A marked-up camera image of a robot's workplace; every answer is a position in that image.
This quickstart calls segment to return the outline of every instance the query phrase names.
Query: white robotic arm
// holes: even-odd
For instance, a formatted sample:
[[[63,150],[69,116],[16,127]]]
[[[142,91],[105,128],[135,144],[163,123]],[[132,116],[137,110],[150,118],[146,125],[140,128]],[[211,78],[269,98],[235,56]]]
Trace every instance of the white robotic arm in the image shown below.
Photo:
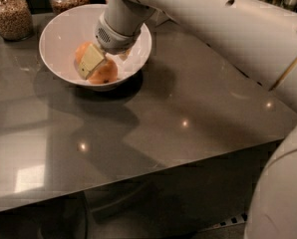
[[[153,8],[297,112],[296,13],[258,0],[110,0],[96,30],[102,48],[128,49]],[[245,238],[297,239],[297,127],[261,175]]]

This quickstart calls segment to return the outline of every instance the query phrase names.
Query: bowl rim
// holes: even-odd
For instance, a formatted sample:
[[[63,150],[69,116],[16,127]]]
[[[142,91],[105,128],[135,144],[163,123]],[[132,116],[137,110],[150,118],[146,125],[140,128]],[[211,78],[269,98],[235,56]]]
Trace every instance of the bowl rim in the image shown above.
[[[51,24],[53,24],[54,21],[56,21],[59,17],[63,17],[64,14],[70,13],[73,10],[81,10],[81,9],[86,8],[86,7],[106,9],[108,7],[108,5],[107,4],[86,4],[86,5],[81,5],[81,6],[77,6],[77,7],[71,8],[71,9],[69,9],[67,11],[64,11],[64,12],[56,15],[51,21],[48,22],[48,24],[44,27],[43,31],[41,32],[41,35],[39,37],[39,55],[40,55],[40,58],[42,59],[44,65],[48,68],[48,70],[51,71],[51,73],[53,73],[54,75],[56,75],[57,77],[59,77],[60,79],[62,79],[63,81],[65,81],[67,83],[70,83],[70,84],[73,84],[73,85],[77,85],[77,86],[86,87],[86,88],[91,88],[91,89],[99,89],[99,90],[100,89],[108,89],[108,90],[111,90],[111,89],[114,89],[115,87],[117,87],[118,85],[122,84],[123,82],[125,82],[130,77],[132,77],[143,66],[141,66],[137,70],[133,71],[126,78],[119,79],[119,80],[116,80],[114,82],[107,83],[107,84],[96,84],[95,85],[95,84],[91,84],[88,81],[84,81],[83,82],[83,79],[81,79],[80,82],[74,82],[74,81],[71,81],[71,80],[68,80],[68,79],[64,78],[61,74],[59,74],[56,71],[54,71],[51,68],[49,68],[48,63],[46,62],[44,56],[42,56],[42,46],[43,46],[43,42],[45,41],[45,40],[43,40],[43,37],[45,36],[46,31],[48,31],[48,26],[51,25]],[[146,23],[143,23],[143,25],[141,27],[141,30],[148,33],[148,51],[143,55],[143,60],[144,61],[147,61],[148,58],[149,58],[149,55],[151,53],[151,44],[152,44],[151,33],[150,33],[150,30],[149,30],[148,26],[146,25]]]

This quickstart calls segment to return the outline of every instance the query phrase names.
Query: white bowl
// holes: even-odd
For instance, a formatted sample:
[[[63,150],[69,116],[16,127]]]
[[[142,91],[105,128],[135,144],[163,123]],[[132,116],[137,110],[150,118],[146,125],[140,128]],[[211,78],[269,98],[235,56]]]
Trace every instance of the white bowl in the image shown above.
[[[116,88],[145,64],[151,50],[151,35],[148,27],[143,24],[142,32],[126,59],[119,55],[107,54],[118,66],[117,81],[93,85],[78,74],[75,51],[79,45],[87,41],[98,44],[95,29],[106,7],[105,4],[75,7],[49,22],[41,34],[39,52],[44,64],[52,73],[71,84],[103,92]]]

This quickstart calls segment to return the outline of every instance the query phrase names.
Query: stainless steel table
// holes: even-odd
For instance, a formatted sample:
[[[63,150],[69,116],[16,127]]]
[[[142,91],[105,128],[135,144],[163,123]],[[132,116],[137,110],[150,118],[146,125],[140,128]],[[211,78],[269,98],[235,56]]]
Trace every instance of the stainless steel table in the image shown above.
[[[70,86],[35,36],[0,38],[0,211],[282,139],[297,115],[205,44],[148,21],[147,64],[109,93]]]

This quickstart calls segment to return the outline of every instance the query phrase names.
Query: gray table surface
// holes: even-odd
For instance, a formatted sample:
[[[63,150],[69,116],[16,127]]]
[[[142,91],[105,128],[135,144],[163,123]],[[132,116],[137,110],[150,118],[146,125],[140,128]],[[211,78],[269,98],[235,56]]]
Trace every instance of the gray table surface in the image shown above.
[[[71,86],[35,36],[0,38],[0,211],[282,139],[297,115],[180,26],[148,21],[147,64],[109,93]]]

